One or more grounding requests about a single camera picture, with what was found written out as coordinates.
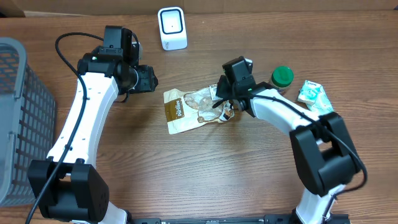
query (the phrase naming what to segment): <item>brown label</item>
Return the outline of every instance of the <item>brown label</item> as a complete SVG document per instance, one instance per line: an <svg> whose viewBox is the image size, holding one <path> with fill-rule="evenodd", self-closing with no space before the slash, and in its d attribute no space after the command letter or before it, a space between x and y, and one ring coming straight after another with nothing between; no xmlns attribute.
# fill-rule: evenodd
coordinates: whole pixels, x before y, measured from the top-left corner
<svg viewBox="0 0 398 224"><path fill-rule="evenodd" d="M174 121L184 117L184 109L182 108L182 100L178 98L164 104L167 122Z"/></svg>

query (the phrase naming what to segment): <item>dark blue square outline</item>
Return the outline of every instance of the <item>dark blue square outline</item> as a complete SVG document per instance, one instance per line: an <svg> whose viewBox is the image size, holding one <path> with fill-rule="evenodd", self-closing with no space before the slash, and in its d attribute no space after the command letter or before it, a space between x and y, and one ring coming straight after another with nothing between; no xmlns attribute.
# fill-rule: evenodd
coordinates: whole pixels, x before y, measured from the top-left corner
<svg viewBox="0 0 398 224"><path fill-rule="evenodd" d="M177 11L177 12L180 14L181 30L178 31L178 32L171 32L171 33L166 33L166 32L164 32L164 25L163 25L163 17L162 17L162 14L163 14L163 12L170 12L170 11ZM163 32L164 34L179 34L179 33L181 33L181 32L184 30L184 27L182 26L181 12L180 12L178 9L169 9L169 10L164 10L164 11L162 11L162 12L160 13L160 21L161 21L161 23L162 23L162 32Z"/></svg>

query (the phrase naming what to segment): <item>gray bin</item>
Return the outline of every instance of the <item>gray bin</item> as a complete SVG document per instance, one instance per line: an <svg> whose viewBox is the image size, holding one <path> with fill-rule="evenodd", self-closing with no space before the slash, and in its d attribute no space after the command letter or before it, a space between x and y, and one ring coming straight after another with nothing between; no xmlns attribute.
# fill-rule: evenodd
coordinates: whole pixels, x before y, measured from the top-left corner
<svg viewBox="0 0 398 224"><path fill-rule="evenodd" d="M54 127L54 97L29 68L24 46L0 37L0 207L33 203L27 169L46 158Z"/></svg>

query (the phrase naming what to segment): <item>wooden table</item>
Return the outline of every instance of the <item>wooden table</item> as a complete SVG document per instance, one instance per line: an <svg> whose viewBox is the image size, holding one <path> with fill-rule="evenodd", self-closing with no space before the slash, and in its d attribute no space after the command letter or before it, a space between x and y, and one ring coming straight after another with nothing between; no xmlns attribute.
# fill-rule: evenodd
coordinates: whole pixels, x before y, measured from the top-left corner
<svg viewBox="0 0 398 224"><path fill-rule="evenodd" d="M244 55L258 82L279 65L295 80L294 101L305 80L321 83L344 117L369 171L368 185L340 197L335 213L353 223L395 223L398 218L398 13L292 12L186 15L188 48L166 52L157 16L0 19L1 36L20 40L29 65L54 94L60 133L76 78L59 59L55 39L66 32L103 36L105 25L133 30L144 46L141 64L159 79L154 93L115 103L98 148L98 172L111 201L134 217L248 217L290 213L300 201L289 138L248 114L169 135L163 92L196 90L218 81L221 65ZM76 65L99 45L68 37L60 48ZM358 174L353 184L362 178ZM24 222L30 207L2 208L2 223ZM56 223L36 213L32 223Z"/></svg>

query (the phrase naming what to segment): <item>green and white packet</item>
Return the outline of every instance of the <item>green and white packet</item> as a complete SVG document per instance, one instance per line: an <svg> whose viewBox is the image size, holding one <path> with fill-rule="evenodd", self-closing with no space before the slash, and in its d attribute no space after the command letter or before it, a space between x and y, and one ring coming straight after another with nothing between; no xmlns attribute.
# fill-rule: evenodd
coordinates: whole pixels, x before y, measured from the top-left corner
<svg viewBox="0 0 398 224"><path fill-rule="evenodd" d="M323 86L308 80L304 82L297 101L304 102L310 111L317 112L319 115L334 111Z"/></svg>

